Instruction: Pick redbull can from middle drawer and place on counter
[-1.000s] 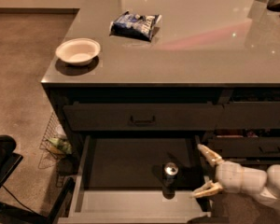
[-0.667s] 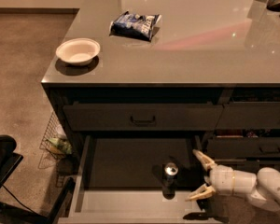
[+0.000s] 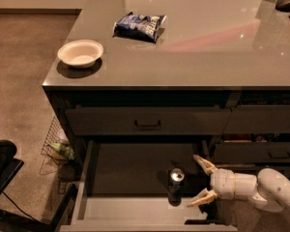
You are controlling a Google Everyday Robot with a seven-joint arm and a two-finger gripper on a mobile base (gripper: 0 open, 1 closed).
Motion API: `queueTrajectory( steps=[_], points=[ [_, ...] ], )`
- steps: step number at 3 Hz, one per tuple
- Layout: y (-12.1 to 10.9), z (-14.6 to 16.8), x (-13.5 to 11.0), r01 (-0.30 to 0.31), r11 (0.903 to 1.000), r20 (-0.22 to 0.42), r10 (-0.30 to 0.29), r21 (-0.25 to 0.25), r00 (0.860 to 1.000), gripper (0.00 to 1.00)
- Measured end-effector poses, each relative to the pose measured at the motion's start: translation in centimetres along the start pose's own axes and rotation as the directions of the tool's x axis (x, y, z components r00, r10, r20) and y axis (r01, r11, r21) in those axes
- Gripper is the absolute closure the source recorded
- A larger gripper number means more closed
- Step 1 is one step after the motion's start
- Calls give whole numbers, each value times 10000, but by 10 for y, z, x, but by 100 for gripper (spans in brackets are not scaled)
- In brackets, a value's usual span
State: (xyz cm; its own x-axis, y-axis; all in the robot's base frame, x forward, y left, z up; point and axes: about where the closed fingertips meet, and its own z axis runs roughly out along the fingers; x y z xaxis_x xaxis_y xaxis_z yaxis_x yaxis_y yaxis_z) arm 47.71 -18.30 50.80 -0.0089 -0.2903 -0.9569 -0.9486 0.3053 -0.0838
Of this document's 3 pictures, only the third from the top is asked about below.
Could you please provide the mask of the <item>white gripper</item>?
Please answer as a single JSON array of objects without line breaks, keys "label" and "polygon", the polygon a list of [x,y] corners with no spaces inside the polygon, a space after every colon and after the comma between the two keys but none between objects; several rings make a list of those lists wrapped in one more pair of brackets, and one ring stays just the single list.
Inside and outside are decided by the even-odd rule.
[{"label": "white gripper", "polygon": [[204,188],[196,196],[192,197],[188,207],[201,206],[213,202],[217,197],[231,200],[235,198],[235,173],[227,169],[217,169],[216,166],[203,159],[199,155],[194,155],[193,159],[200,165],[207,175],[211,175],[211,190]]}]

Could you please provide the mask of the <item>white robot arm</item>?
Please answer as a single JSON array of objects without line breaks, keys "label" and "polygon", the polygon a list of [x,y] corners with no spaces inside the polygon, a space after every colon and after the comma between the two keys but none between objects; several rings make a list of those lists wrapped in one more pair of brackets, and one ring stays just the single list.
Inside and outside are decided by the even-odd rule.
[{"label": "white robot arm", "polygon": [[245,200],[255,208],[272,213],[290,211],[290,181],[272,168],[263,168],[257,175],[235,173],[218,168],[199,155],[193,159],[210,177],[211,189],[204,188],[192,197],[188,207],[201,206],[221,200]]}]

